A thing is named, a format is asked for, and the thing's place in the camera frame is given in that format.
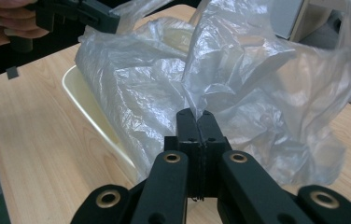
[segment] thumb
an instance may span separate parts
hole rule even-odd
[[[32,4],[36,2],[37,0],[0,0],[0,7],[2,8],[24,7],[28,4]]]

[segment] wood grain surface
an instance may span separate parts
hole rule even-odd
[[[177,6],[145,18],[188,20],[194,9]],[[94,189],[133,186],[109,145],[77,110],[62,87],[78,45],[0,75],[0,180],[12,223],[69,223]],[[347,146],[345,166],[330,186],[351,201],[351,105],[331,124]],[[286,187],[295,192],[295,187]],[[216,200],[193,205],[188,223],[221,223]]]

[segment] dark background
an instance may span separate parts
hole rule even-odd
[[[128,0],[100,0],[109,7],[116,7]],[[175,5],[185,4],[197,7],[200,0],[175,0],[159,10]],[[13,66],[22,66],[26,63],[38,60],[62,49],[66,49],[77,43],[77,38],[83,35],[85,25],[78,21],[65,20],[64,24],[55,22],[53,32],[41,38],[34,39],[34,48],[28,53],[19,53],[13,50],[9,44],[0,46],[0,74]]]

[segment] crumpled plastic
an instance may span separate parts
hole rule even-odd
[[[80,38],[77,67],[141,180],[187,107],[196,119],[212,112],[232,148],[281,185],[337,178],[345,148],[329,123],[351,100],[351,1],[335,50],[275,37],[271,3],[202,1],[196,26],[163,18]]]

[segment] black tool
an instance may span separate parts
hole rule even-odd
[[[281,189],[252,156],[232,150],[213,114],[195,121],[184,109],[176,125],[145,181],[96,189],[72,223],[185,223],[187,198],[204,197],[218,198],[223,223],[351,223],[351,202],[333,190],[308,186],[294,196]]]
[[[55,14],[103,32],[117,32],[119,16],[110,13],[111,7],[96,0],[39,0],[26,8],[35,11],[36,25],[53,31]],[[11,47],[18,52],[29,52],[33,49],[33,40],[12,36]]]

